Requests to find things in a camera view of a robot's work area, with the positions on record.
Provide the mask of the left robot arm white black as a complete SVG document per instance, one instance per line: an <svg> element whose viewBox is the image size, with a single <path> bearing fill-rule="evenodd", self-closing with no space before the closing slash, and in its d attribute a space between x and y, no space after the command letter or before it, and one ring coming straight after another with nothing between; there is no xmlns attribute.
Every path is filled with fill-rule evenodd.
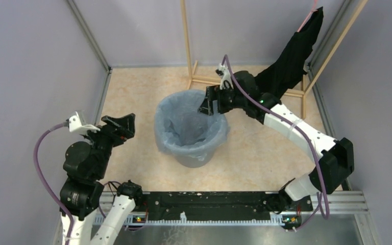
<svg viewBox="0 0 392 245"><path fill-rule="evenodd" d="M80 112L67 120L69 131L82 135L84 140L73 143L65 152L67 180L60 190L63 244L114 244L129 214L143 205L142 187L132 181L121 183L109 213L97 232L91 234L104 191L100 180L112 149L135 135L134 113L119 118L103 116L101 120L103 125L88 124Z"/></svg>

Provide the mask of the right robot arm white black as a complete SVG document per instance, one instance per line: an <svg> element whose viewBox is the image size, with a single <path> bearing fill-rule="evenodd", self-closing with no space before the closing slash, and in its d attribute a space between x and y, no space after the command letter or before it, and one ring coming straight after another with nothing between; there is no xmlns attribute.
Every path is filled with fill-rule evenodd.
<svg viewBox="0 0 392 245"><path fill-rule="evenodd" d="M220 84L208 86L198 111L206 115L225 114L242 109L246 115L285 136L302 149L315 168L308 174L294 178L280 190L279 204L293 210L300 199L314 193L325 197L354 171L353 144L313 128L294 115L277 97L262 93L248 71L231 75L225 67L216 70Z"/></svg>

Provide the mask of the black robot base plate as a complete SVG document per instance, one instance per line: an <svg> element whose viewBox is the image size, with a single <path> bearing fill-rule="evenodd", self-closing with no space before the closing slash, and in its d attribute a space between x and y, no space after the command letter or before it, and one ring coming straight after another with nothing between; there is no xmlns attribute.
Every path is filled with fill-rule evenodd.
<svg viewBox="0 0 392 245"><path fill-rule="evenodd" d="M309 196L288 201L266 191L153 191L143 193L134 211L149 221L177 221L181 213L189 221L267 221L275 214L313 211L313 205Z"/></svg>

